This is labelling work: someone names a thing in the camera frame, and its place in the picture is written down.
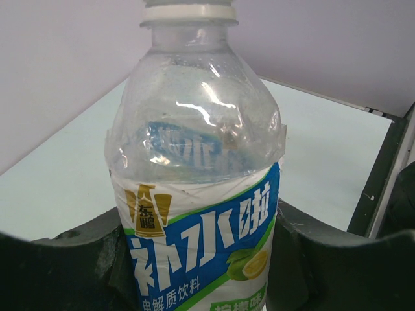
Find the lemon slice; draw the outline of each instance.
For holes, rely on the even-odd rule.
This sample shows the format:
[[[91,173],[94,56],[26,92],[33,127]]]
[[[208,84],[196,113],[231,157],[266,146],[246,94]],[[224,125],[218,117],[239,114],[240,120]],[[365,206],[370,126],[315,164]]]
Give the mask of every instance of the lemon slice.
[[[255,279],[262,273],[262,271],[264,271],[265,266],[267,265],[267,259],[267,250],[258,252],[251,260],[245,264],[242,273],[249,279]]]

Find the gold logo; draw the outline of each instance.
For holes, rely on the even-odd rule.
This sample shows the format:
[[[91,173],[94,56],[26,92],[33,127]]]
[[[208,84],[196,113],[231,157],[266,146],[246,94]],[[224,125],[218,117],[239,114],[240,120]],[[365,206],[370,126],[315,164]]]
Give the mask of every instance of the gold logo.
[[[137,196],[134,192],[125,190],[131,221],[136,227],[136,235],[143,238],[165,236],[164,227],[167,226],[171,204],[170,194],[155,194],[153,202],[151,189],[155,189],[155,186],[140,185]]]

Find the white table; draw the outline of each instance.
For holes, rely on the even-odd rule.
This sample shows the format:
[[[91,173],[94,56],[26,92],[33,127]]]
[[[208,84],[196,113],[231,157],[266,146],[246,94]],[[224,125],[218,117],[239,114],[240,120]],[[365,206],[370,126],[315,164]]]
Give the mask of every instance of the white table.
[[[265,84],[288,127],[281,198],[346,230],[390,120]],[[115,206],[103,151],[124,85],[0,177],[0,231],[52,238]]]

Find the clear plastic bottle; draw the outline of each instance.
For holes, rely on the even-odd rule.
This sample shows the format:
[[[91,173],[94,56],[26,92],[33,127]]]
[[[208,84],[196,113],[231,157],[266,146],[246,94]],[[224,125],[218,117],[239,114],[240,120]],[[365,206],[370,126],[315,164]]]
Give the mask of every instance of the clear plastic bottle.
[[[260,310],[285,151],[279,109],[228,45],[230,0],[146,2],[152,47],[105,149],[142,310]]]

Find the wall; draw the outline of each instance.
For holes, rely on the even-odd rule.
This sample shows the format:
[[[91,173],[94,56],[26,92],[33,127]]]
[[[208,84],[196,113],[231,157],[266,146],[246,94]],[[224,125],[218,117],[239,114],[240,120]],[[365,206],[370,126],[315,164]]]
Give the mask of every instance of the wall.
[[[231,42],[263,76],[402,115],[415,1],[238,0]],[[0,173],[124,79],[150,44],[141,0],[0,1]]]

